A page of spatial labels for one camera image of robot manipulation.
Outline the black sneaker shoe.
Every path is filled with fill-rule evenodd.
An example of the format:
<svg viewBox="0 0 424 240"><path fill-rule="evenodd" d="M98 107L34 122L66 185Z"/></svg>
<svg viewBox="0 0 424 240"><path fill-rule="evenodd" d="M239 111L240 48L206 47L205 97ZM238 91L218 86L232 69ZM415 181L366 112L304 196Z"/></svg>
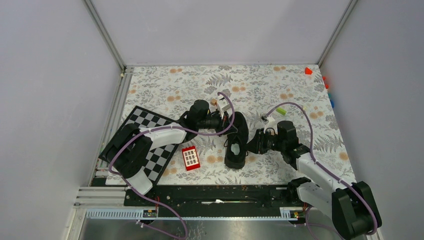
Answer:
<svg viewBox="0 0 424 240"><path fill-rule="evenodd" d="M236 132L227 135L224 164L230 169L239 170L245 166L249 140L247 121L239 111L235 112L233 126Z"/></svg>

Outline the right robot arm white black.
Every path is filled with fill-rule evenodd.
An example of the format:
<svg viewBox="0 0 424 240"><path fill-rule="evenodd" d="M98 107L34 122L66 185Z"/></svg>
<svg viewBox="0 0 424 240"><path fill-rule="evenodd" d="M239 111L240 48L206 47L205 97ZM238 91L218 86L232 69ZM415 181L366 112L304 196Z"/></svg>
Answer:
<svg viewBox="0 0 424 240"><path fill-rule="evenodd" d="M300 143L291 121L280 121L275 133L257 129L246 149L260 155L279 152L284 162L304 174L288 183L287 201L293 206L307 203L320 210L342 238L351 240L382 226L370 186L364 181L343 180L316 160L311 148Z"/></svg>

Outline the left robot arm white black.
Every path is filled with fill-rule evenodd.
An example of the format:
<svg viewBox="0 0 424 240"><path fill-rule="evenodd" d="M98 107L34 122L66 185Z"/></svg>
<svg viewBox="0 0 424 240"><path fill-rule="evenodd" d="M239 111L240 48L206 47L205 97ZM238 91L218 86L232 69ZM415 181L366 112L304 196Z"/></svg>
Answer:
<svg viewBox="0 0 424 240"><path fill-rule="evenodd" d="M203 135L202 129L214 130L216 136L229 134L235 120L233 103L223 96L216 101L215 107L215 111L210 111L210 104L198 99L179 119L169 124L145 128L126 124L114 134L99 158L108 162L111 173L127 182L142 205L148 206L155 200L154 183L145 173L148 154L163 146L186 143Z"/></svg>

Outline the green rectangular block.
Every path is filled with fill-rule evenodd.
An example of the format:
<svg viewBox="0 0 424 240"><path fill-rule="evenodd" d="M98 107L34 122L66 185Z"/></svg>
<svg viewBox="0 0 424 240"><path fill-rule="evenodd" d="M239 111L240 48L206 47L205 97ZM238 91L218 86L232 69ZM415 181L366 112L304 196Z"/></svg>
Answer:
<svg viewBox="0 0 424 240"><path fill-rule="evenodd" d="M282 116L285 116L287 114L287 111L282 107L278 107L275 111L281 114Z"/></svg>

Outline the floral patterned table mat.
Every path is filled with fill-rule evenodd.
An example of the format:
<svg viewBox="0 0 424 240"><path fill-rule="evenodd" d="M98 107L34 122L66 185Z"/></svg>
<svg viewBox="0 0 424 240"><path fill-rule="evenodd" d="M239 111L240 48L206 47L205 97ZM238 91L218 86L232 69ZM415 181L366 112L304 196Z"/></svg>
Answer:
<svg viewBox="0 0 424 240"><path fill-rule="evenodd" d="M306 67L313 71L312 75L305 74ZM210 101L222 92L244 115L249 135L253 136L262 127L261 115L280 106L287 114L274 111L272 117L276 121L292 121L299 141L312 146L319 162L344 180L355 178L317 65L140 66L130 77L122 120L136 106L176 120L195 100ZM159 184L279 185L301 176L275 151L264 155L249 153L242 169L230 169L224 164L226 139L199 135L181 144ZM187 171L182 149L191 146L196 148L200 168Z"/></svg>

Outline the red toy calculator block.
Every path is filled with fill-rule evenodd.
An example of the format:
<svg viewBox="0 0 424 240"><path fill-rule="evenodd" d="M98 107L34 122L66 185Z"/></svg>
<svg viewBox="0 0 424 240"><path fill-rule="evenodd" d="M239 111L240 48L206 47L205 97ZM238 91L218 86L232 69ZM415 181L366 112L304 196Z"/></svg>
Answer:
<svg viewBox="0 0 424 240"><path fill-rule="evenodd" d="M195 146L183 148L181 152L184 166L187 171L195 170L201 167L199 155Z"/></svg>

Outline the black white chessboard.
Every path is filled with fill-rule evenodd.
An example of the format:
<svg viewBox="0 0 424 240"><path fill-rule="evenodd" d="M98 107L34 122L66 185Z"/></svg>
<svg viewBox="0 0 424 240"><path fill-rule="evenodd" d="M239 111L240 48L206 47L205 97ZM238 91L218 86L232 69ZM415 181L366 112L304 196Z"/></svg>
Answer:
<svg viewBox="0 0 424 240"><path fill-rule="evenodd" d="M166 126L173 122L174 120L169 117L135 106L98 157L110 163L130 139L142 132L141 129ZM120 170L125 164L133 163L135 169L143 170L155 186L179 145L168 144L147 151L148 145L145 136L137 138L119 155L113 166Z"/></svg>

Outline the red triangular block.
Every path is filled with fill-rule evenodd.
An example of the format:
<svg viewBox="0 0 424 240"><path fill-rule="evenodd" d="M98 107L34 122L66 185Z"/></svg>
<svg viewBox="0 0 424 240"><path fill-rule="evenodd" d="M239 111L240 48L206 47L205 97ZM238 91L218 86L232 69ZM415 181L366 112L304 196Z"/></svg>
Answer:
<svg viewBox="0 0 424 240"><path fill-rule="evenodd" d="M312 71L309 67L306 67L306 68L304 69L304 73L305 73L306 75L312 75L312 74L313 74L313 71Z"/></svg>

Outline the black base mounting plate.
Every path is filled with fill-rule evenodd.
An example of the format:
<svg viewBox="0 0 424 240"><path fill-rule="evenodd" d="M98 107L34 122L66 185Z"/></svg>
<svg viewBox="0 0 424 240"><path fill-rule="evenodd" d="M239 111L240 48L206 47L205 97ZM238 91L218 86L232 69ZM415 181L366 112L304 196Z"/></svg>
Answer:
<svg viewBox="0 0 424 240"><path fill-rule="evenodd" d="M150 207L155 210L168 205L177 213L188 208L224 206L225 208L290 208L300 215L308 207L294 196L287 185L157 185L147 194L146 199L133 190L126 190L124 206Z"/></svg>

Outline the orange red toy piece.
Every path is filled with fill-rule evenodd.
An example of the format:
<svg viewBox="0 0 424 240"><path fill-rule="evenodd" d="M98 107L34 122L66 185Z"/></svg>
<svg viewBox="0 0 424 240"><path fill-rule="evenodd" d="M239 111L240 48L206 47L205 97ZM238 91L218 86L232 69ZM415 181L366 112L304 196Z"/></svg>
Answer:
<svg viewBox="0 0 424 240"><path fill-rule="evenodd" d="M326 76L323 76L322 77L322 80L323 80L323 83L324 83L325 88L328 90L330 88L330 86L329 86L329 82L327 80L327 77Z"/></svg>

